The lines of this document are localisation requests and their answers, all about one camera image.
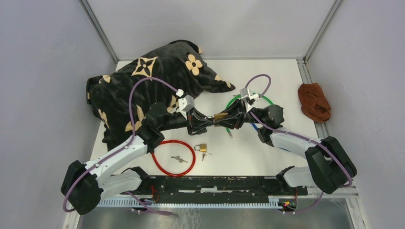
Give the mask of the green cable lock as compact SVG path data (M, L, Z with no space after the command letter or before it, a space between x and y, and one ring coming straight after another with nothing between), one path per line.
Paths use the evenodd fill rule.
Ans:
M240 99L240 98L241 98L240 95L235 95L235 96L233 97L233 99L229 101L229 103L227 104L226 108L228 108L230 105L232 105L233 102L235 102L237 99ZM262 99L264 99L265 101L267 101L270 105L274 105L274 103L273 103L269 98L267 98L266 96L263 95L263 96L262 96ZM252 125L252 127L253 127L256 131L258 130L258 127L257 127L256 124L252 123L251 125ZM233 138L230 129L229 129L229 128L226 128L226 131L227 131L228 135L230 136L230 138Z

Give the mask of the blue cable lock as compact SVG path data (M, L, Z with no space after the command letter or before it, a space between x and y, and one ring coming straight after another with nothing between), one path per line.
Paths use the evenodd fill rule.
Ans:
M273 133L272 130L269 130L265 127L258 127L256 124L252 123L253 128L256 130L257 132L257 136L259 138L259 140L263 143L266 144L268 146L271 147L275 147L270 136Z

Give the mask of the large brass padlock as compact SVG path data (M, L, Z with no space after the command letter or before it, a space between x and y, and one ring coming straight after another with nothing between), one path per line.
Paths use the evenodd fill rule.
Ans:
M215 122L215 121L218 121L218 120L226 117L227 115L228 115L228 113L217 113L212 116L208 116L207 119Z

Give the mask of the small brass padlock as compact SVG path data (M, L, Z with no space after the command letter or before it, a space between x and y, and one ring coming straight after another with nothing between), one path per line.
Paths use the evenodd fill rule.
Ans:
M194 146L194 150L198 152L207 152L207 144L198 144Z

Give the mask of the red lock keys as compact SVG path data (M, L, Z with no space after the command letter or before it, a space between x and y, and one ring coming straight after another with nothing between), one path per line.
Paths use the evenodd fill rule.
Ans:
M187 160L182 159L180 156L171 156L171 158L177 160L179 163L187 163Z

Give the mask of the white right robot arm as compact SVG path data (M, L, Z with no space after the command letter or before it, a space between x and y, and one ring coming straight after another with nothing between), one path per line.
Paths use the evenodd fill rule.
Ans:
M290 131L282 125L283 114L283 108L276 104L247 110L238 99L215 115L214 125L239 129L244 123L261 124L257 134L263 144L286 150L306 160L307 166L292 167L282 172L283 177L276 181L276 189L282 195L289 194L297 186L316 185L327 194L350 187L357 169L339 141L332 136L311 138Z

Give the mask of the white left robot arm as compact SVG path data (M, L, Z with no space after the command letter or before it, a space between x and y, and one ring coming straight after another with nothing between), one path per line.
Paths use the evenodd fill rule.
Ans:
M76 211L84 215L108 197L135 190L139 194L149 191L150 181L134 169L115 174L129 162L152 153L164 141L163 130L186 127L190 135L206 132L214 124L213 116L197 111L184 99L177 113L168 113L163 103L151 105L140 128L127 140L105 155L81 163L72 162L61 187L65 212Z

